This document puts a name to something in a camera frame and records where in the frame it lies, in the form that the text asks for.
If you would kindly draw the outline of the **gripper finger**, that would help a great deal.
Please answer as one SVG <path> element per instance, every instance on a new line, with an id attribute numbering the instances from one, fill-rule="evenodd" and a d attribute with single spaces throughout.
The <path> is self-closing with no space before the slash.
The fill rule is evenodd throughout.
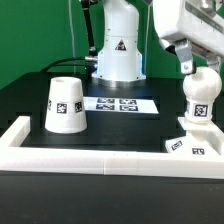
<path id="1" fill-rule="evenodd" d="M 185 75 L 194 72 L 192 46 L 189 40 L 183 39 L 175 43 L 175 52 L 181 65 L 181 72 Z"/>
<path id="2" fill-rule="evenodd" d="M 222 66 L 222 58 L 217 55 L 210 55 L 206 58 L 207 65 L 209 68 L 215 70 L 217 73 L 220 72 Z"/>

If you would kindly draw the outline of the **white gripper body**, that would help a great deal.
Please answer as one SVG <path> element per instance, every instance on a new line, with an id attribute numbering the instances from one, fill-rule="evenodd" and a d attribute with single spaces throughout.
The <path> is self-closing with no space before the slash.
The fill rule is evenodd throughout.
<path id="1" fill-rule="evenodd" d="M 155 30 L 160 39 L 192 43 L 224 57 L 224 18 L 200 9 L 200 0 L 154 0 Z"/>

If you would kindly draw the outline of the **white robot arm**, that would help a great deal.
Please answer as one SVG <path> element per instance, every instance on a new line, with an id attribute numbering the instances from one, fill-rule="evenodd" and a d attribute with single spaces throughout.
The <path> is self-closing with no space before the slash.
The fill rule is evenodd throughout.
<path id="1" fill-rule="evenodd" d="M 223 0 L 144 0 L 153 8 L 153 21 L 161 47 L 177 56 L 181 72 L 197 67 L 195 55 L 219 70 L 224 61 Z M 110 87 L 139 85 L 142 54 L 138 51 L 139 12 L 126 0 L 102 0 L 105 18 L 104 46 L 98 53 L 95 82 Z"/>

